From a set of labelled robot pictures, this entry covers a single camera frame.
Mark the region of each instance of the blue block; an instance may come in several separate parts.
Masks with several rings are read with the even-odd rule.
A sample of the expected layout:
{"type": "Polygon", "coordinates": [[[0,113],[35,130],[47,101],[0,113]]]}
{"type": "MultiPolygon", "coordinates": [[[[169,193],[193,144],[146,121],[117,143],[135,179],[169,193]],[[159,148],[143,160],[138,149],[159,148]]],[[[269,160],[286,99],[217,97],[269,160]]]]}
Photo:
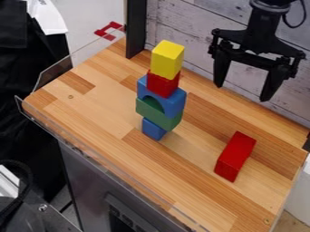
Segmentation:
{"type": "Polygon", "coordinates": [[[162,136],[167,133],[166,130],[162,129],[146,118],[143,118],[142,120],[142,132],[154,140],[160,140],[162,136]]]}
{"type": "Polygon", "coordinates": [[[138,80],[138,98],[143,100],[147,96],[156,99],[164,110],[165,116],[172,119],[183,111],[187,94],[178,88],[169,98],[163,98],[148,90],[147,75],[145,75],[138,80]]]}

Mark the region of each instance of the green block with semicircle cutout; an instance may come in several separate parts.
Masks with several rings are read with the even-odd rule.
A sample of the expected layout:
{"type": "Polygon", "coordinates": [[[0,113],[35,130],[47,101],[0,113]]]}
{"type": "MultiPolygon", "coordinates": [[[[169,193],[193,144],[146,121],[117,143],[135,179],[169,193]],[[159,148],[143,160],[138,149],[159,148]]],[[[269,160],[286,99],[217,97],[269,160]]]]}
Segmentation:
{"type": "Polygon", "coordinates": [[[139,98],[136,99],[136,112],[166,131],[172,131],[178,126],[183,116],[183,111],[181,111],[174,118],[167,118],[160,103],[149,96],[145,97],[143,100],[139,98]]]}

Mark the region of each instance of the black post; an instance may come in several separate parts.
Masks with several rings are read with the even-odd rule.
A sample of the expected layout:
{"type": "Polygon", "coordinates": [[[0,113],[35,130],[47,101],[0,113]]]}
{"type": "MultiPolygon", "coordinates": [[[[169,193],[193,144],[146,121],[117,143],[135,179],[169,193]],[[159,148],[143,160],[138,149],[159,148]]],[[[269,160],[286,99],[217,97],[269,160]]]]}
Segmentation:
{"type": "Polygon", "coordinates": [[[144,49],[146,40],[147,0],[128,0],[126,26],[126,58],[144,49]]]}

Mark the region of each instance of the yellow block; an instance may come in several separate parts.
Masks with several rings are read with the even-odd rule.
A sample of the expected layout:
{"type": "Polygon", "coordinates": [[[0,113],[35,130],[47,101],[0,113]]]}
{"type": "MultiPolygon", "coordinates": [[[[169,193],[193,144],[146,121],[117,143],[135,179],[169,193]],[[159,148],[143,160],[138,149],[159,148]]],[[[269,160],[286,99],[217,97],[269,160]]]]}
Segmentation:
{"type": "Polygon", "coordinates": [[[182,67],[184,46],[161,41],[151,53],[150,72],[173,80],[182,67]]]}

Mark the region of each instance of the wooden table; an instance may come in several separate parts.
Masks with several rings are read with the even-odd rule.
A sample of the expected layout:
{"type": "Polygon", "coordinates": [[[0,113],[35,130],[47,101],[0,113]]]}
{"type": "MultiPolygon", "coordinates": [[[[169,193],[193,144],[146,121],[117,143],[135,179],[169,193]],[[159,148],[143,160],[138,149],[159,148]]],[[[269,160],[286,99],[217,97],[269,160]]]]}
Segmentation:
{"type": "Polygon", "coordinates": [[[268,231],[305,161],[309,129],[183,69],[183,120],[162,141],[151,140],[135,112],[150,52],[127,60],[124,51],[124,40],[115,43],[28,96],[33,108],[24,109],[192,229],[268,231]],[[257,145],[231,183],[213,169],[236,131],[257,145]]]}

